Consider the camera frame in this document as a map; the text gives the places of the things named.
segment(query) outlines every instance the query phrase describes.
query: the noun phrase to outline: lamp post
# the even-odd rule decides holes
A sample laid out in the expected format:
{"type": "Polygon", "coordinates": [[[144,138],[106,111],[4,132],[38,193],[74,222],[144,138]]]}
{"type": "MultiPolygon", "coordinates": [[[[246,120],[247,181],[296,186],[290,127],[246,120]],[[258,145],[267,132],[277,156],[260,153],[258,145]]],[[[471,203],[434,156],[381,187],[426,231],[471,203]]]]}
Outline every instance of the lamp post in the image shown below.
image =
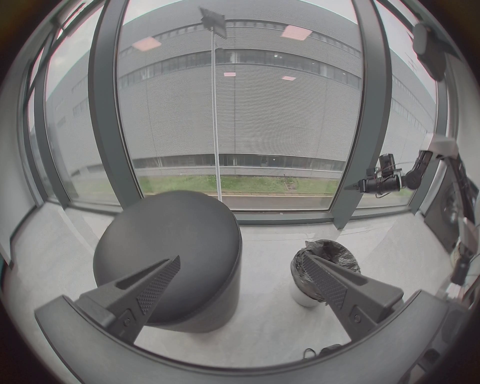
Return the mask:
{"type": "Polygon", "coordinates": [[[216,126],[216,91],[215,91],[215,34],[227,38],[225,26],[225,16],[199,7],[202,13],[202,23],[206,29],[212,31],[212,113],[213,113],[213,141],[215,150],[215,174],[216,174],[216,192],[218,199],[222,201],[222,185],[220,182],[220,162],[218,155],[218,130],[216,126]]]}

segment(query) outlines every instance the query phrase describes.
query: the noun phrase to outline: round stool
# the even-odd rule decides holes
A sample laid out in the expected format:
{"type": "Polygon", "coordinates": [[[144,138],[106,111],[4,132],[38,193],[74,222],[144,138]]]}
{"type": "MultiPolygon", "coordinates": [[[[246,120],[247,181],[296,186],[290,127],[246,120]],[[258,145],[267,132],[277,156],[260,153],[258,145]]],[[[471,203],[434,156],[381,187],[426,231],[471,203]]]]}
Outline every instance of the round stool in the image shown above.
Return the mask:
{"type": "Polygon", "coordinates": [[[180,271],[147,325],[209,332],[237,307],[241,249],[240,228],[226,205],[199,192],[165,192],[115,217],[95,249],[93,271],[100,286],[179,255],[180,271]]]}

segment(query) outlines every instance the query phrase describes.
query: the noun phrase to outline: floor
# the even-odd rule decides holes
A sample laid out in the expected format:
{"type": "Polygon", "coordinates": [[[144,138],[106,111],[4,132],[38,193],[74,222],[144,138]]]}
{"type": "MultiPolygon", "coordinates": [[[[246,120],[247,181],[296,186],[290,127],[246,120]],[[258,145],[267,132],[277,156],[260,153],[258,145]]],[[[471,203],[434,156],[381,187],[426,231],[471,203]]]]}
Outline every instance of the floor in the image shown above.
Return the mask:
{"type": "MultiPolygon", "coordinates": [[[[3,300],[32,348],[68,383],[78,381],[46,342],[33,311],[60,294],[75,300],[96,287],[93,253],[112,219],[47,203],[13,242],[15,264],[6,271],[3,300]]],[[[410,213],[351,221],[342,231],[328,223],[243,226],[241,232],[240,301],[233,318],[208,334],[145,327],[136,345],[197,364],[254,367],[299,360],[306,348],[318,352],[347,343],[329,307],[304,308],[289,294],[289,265],[306,240],[340,242],[357,258],[362,274],[401,287],[405,300],[418,289],[435,294],[452,270],[439,241],[410,213]]]]}

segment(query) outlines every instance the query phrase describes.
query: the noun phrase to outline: bin liner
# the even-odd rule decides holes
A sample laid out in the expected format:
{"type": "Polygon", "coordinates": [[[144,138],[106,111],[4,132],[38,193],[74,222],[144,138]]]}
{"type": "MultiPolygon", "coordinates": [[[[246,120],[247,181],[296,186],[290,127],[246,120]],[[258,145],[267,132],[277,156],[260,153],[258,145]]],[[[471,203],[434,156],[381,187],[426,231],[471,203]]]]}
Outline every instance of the bin liner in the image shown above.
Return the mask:
{"type": "Polygon", "coordinates": [[[360,273],[360,267],[352,253],[343,245],[333,240],[306,241],[305,248],[297,252],[290,264],[293,280],[297,287],[312,299],[319,302],[325,301],[315,284],[309,278],[302,268],[303,258],[306,255],[313,256],[315,259],[323,258],[342,267],[351,269],[360,273]]]}

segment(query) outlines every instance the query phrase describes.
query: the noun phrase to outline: gray building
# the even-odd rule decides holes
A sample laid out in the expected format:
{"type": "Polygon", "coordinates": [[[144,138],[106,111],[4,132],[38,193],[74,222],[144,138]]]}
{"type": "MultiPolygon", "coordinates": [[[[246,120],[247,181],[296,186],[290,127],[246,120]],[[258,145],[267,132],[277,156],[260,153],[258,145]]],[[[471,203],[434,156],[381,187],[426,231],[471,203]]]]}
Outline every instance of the gray building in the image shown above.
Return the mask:
{"type": "MultiPolygon", "coordinates": [[[[138,176],[214,174],[211,33],[199,2],[184,0],[122,26],[118,46],[120,121],[138,176]],[[136,42],[153,37],[146,51],[136,42]]],[[[339,179],[362,96],[357,24],[303,1],[205,0],[225,15],[217,38],[216,95],[222,174],[339,179]],[[287,26],[311,30],[282,36],[287,26]]],[[[87,98],[88,54],[47,99],[47,124],[63,177],[95,177],[103,167],[87,98]]],[[[436,106],[391,51],[392,105],[384,152],[413,161],[436,106]]]]}

